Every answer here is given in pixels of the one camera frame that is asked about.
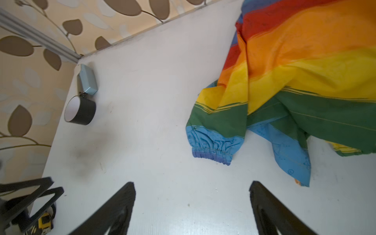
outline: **white tabletop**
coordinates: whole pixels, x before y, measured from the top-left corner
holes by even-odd
[[[43,174],[65,190],[51,235],[71,232],[128,181],[136,189],[128,234],[257,234],[253,180],[321,235],[374,234],[376,155],[343,158],[310,138],[310,188],[251,132],[230,166],[192,156],[185,125],[221,72],[241,3],[222,0],[80,61],[96,73],[97,110],[87,126],[60,120]],[[75,78],[67,100],[74,95]]]

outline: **rainbow fabric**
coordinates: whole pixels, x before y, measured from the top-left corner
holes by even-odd
[[[245,0],[217,81],[186,126],[194,157],[230,165],[251,130],[309,186],[312,135],[341,156],[376,152],[376,1]]]

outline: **leaf pattern wallpaper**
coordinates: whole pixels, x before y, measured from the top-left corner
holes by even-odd
[[[0,183],[39,178],[76,65],[1,28],[0,64]]]
[[[0,7],[77,54],[87,55],[211,1],[6,0]],[[22,45],[25,55],[33,50],[30,44],[12,43]]]

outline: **red stripe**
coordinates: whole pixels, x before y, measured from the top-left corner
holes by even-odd
[[[282,0],[267,8],[249,12],[243,17],[242,36],[248,40],[258,33],[279,26],[299,11],[337,1],[339,0]]]
[[[242,27],[243,27],[243,23],[236,22],[236,23],[235,23],[235,27],[236,27],[236,31],[237,31],[238,33],[241,33],[241,29],[242,29]]]
[[[240,55],[240,48],[239,48],[239,45],[236,44],[230,48],[229,54],[227,55],[227,59],[226,59],[226,62],[224,63],[222,70],[225,70],[233,66],[238,60],[239,55]]]

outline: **yellow stripe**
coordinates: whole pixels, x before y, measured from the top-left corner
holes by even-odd
[[[242,102],[242,103],[237,102],[237,103],[233,103],[233,104],[229,104],[229,105],[225,105],[225,106],[218,106],[218,108],[216,110],[225,109],[225,108],[228,108],[228,107],[234,107],[234,106],[238,106],[238,105],[244,105],[244,104],[247,104],[247,103],[248,102]],[[202,104],[200,102],[196,101],[196,104],[199,104],[199,105],[204,106],[204,107],[206,107],[208,109],[211,109],[209,106],[207,106],[205,104]]]
[[[204,112],[206,112],[208,114],[212,114],[212,113],[221,112],[221,111],[224,111],[224,110],[229,110],[232,107],[239,106],[239,105],[245,105],[245,104],[247,104],[247,102],[236,103],[236,104],[233,104],[233,105],[227,105],[225,107],[218,107],[215,110],[212,110],[212,109],[208,108],[207,106],[205,106],[204,104],[201,104],[199,102],[196,102],[195,106],[200,108],[201,110],[203,110]]]
[[[361,97],[372,102],[376,100],[376,47],[296,61],[249,80],[248,114],[286,85],[321,96],[340,99]]]
[[[295,90],[295,89],[292,89],[292,88],[289,88],[289,87],[284,87],[281,89],[281,91],[287,91],[287,92],[291,92],[291,93],[294,93],[294,94],[298,94],[298,95],[310,95],[310,96],[317,96],[317,97],[323,97],[323,98],[328,98],[328,99],[339,99],[339,100],[348,100],[348,101],[356,101],[356,102],[364,102],[364,103],[376,103],[376,100],[367,100],[367,99],[362,99],[362,98],[339,98],[339,97],[330,97],[330,96],[322,96],[320,94],[316,94],[316,93],[310,93],[310,92],[305,92],[305,91],[298,91],[298,90]]]
[[[361,150],[359,150],[359,149],[348,147],[348,146],[343,145],[343,144],[337,144],[337,143],[330,142],[330,141],[326,141],[326,142],[329,143],[330,145],[332,145],[335,151],[341,151],[343,153],[361,152]]]
[[[248,65],[246,44],[238,35],[240,55],[235,65],[225,72],[218,80],[218,86],[202,90],[197,102],[210,109],[222,111],[221,107],[234,103],[248,102]]]

